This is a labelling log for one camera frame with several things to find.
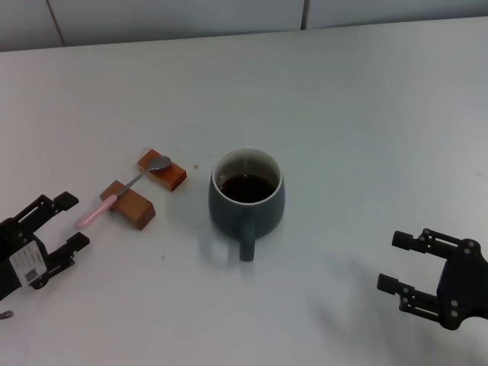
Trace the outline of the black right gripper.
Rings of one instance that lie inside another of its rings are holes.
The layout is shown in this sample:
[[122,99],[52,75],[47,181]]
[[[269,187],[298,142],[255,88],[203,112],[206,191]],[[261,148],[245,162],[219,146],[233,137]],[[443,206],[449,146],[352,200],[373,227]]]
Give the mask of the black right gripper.
[[398,295],[400,311],[424,319],[439,319],[442,310],[441,326],[449,330],[458,329],[464,320],[472,317],[487,318],[487,260],[478,242],[425,228],[417,237],[396,231],[392,246],[447,259],[437,297],[396,278],[378,275],[377,289]]

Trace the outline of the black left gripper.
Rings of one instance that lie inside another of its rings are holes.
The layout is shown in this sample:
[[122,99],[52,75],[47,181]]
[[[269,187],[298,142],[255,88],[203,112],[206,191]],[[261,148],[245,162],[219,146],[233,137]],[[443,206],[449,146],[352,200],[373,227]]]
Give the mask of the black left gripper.
[[75,252],[90,243],[87,236],[76,233],[47,255],[45,245],[34,233],[78,203],[79,199],[67,191],[52,200],[42,194],[15,217],[1,223],[1,300],[22,287],[39,290],[75,264]]

